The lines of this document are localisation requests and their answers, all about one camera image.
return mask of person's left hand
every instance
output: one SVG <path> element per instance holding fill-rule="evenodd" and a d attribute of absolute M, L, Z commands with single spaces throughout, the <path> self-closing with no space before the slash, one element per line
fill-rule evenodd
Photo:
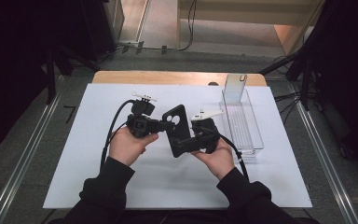
<path fill-rule="evenodd" d="M 145 152 L 145 147 L 158 139 L 158 134 L 152 133 L 143 138 L 136 138 L 128 127 L 117 130 L 110 143 L 109 156 L 121 163 L 131 166 Z"/>

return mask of transparent box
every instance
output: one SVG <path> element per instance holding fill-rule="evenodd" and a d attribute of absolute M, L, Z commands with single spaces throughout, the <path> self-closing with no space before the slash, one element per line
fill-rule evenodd
<path fill-rule="evenodd" d="M 246 74 L 228 74 L 219 104 L 220 109 L 226 111 L 223 115 L 225 137 L 236 146 L 244 159 L 251 159 L 264 145 L 248 92 L 244 88 L 246 78 Z"/>

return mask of hand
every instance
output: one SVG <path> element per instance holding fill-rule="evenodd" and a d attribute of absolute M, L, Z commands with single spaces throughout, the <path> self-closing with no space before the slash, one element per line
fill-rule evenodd
<path fill-rule="evenodd" d="M 222 138 L 217 142 L 217 147 L 213 153 L 207 154 L 201 151 L 194 151 L 191 154 L 205 163 L 212 174 L 219 180 L 234 168 L 232 149 Z"/>
<path fill-rule="evenodd" d="M 109 156 L 131 166 L 146 151 L 145 147 L 157 139 L 158 135 L 156 133 L 149 134 L 143 138 L 136 138 L 130 133 L 128 127 L 121 128 L 117 130 L 110 143 Z"/>

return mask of person's right hand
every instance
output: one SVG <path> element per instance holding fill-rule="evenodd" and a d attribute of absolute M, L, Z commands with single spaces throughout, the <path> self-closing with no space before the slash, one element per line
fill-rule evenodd
<path fill-rule="evenodd" d="M 232 149 L 222 138 L 217 142 L 217 147 L 213 153 L 207 154 L 202 151 L 194 151 L 191 154 L 205 163 L 212 174 L 219 180 L 234 168 Z"/>

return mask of black sleeve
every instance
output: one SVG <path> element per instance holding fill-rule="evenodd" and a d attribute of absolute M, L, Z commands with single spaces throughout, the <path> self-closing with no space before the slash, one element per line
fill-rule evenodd
<path fill-rule="evenodd" d="M 232 169 L 217 185 L 229 201 L 228 217 L 235 223 L 298 223 L 271 201 L 271 192 L 260 182 L 249 183 Z"/>
<path fill-rule="evenodd" d="M 75 207 L 50 223 L 116 223 L 126 207 L 125 189 L 133 174 L 129 166 L 108 157 L 100 174 L 84 182 Z"/>

